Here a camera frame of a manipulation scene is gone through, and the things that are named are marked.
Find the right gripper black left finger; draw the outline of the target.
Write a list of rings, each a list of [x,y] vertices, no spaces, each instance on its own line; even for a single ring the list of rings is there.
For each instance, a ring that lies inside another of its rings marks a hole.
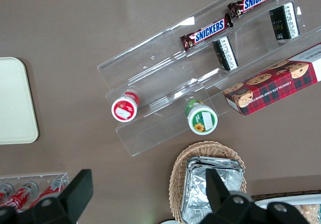
[[[57,197],[47,197],[20,213],[2,207],[1,223],[77,223],[92,196],[92,170],[82,169]]]

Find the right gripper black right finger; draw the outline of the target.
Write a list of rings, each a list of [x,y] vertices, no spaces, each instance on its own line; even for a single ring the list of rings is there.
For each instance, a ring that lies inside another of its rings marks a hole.
[[[263,209],[246,193],[229,191],[215,169],[206,170],[206,195],[212,212],[201,223],[308,223],[290,204],[271,202]]]

